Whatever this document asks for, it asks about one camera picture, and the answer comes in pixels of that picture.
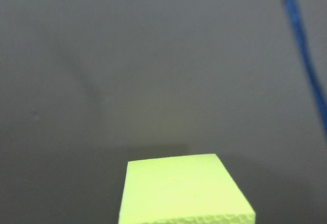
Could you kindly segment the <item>yellow foam block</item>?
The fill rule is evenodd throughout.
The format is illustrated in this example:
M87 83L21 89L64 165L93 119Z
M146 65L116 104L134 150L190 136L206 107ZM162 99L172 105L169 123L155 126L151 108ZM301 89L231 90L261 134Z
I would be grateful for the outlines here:
M255 223L221 160L201 154L129 161L119 223Z

